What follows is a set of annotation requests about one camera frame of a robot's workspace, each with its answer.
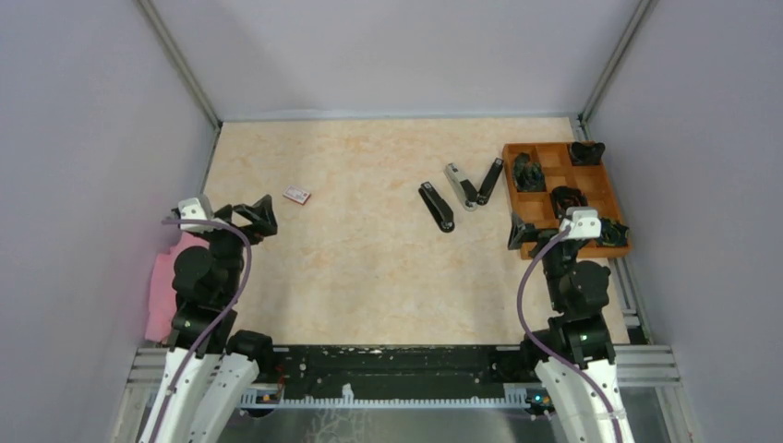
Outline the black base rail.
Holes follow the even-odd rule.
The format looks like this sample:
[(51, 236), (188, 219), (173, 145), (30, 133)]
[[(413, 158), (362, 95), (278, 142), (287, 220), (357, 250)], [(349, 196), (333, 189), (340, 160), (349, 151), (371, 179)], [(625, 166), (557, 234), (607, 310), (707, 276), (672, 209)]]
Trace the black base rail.
[(231, 346), (259, 364), (272, 398), (326, 401), (469, 401), (505, 396), (508, 385), (536, 386), (548, 356), (533, 344), (442, 346)]

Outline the red white staple box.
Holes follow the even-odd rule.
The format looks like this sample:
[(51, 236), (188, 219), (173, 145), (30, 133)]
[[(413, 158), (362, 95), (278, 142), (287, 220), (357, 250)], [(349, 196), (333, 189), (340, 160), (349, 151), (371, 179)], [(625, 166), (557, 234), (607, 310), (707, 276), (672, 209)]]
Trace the red white staple box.
[(294, 203), (304, 206), (309, 201), (311, 194), (308, 191), (301, 189), (299, 187), (288, 186), (283, 191), (283, 196), (293, 201)]

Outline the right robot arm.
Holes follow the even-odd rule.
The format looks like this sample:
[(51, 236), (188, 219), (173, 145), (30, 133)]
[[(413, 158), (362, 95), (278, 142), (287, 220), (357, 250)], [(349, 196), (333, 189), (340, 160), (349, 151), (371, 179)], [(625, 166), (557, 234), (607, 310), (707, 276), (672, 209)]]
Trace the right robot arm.
[[(581, 248), (599, 238), (602, 221), (592, 208), (569, 209), (556, 228), (537, 228), (512, 215), (508, 247), (534, 243), (516, 295), (524, 329), (520, 367), (539, 380), (544, 393), (529, 398), (535, 419), (559, 420), (569, 442), (632, 442), (619, 390), (616, 351), (603, 316), (608, 305), (610, 270), (578, 260)], [(555, 316), (534, 331), (523, 307), (525, 287), (541, 265)]]

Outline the dark clip bundle bottom right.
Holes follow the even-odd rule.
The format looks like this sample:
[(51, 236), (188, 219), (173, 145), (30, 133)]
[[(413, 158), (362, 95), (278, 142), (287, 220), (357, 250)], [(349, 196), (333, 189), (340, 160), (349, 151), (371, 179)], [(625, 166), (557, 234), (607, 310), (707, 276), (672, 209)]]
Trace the dark clip bundle bottom right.
[(596, 239), (599, 247), (626, 247), (629, 244), (630, 228), (618, 220), (601, 218), (601, 233)]

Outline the wooden compartment tray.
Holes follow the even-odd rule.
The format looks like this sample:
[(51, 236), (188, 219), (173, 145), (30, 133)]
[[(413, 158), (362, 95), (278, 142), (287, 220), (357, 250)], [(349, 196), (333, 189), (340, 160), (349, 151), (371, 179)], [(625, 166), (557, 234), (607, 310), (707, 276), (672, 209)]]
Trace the wooden compartment tray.
[[(509, 189), (512, 212), (539, 229), (560, 226), (559, 210), (552, 191), (558, 186), (579, 190), (587, 205), (596, 209), (601, 218), (625, 224), (616, 193), (603, 163), (574, 165), (569, 142), (508, 143), (503, 147), (505, 181)], [(517, 157), (528, 157), (538, 163), (543, 172), (541, 191), (520, 191), (514, 183), (513, 166)]]

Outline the pink cloth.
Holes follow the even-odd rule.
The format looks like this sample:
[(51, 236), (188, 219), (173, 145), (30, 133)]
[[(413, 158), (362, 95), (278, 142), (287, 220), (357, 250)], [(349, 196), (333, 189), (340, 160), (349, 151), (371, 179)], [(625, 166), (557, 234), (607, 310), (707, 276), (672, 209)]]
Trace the pink cloth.
[(171, 334), (172, 320), (177, 310), (176, 292), (172, 286), (175, 277), (175, 260), (191, 246), (207, 247), (208, 243), (191, 233), (182, 233), (175, 245), (155, 258), (148, 298), (149, 314), (144, 332), (147, 341), (163, 342)]

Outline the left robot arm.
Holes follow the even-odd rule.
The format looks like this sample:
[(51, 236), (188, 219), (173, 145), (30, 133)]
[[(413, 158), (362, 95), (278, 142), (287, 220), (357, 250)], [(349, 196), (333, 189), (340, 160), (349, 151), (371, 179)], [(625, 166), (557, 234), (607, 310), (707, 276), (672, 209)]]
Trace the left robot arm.
[(250, 385), (277, 368), (273, 341), (234, 331), (235, 305), (245, 290), (252, 248), (278, 232), (271, 196), (252, 205), (213, 210), (200, 195), (182, 200), (165, 225), (206, 241), (174, 262), (174, 341), (140, 442), (215, 442)]

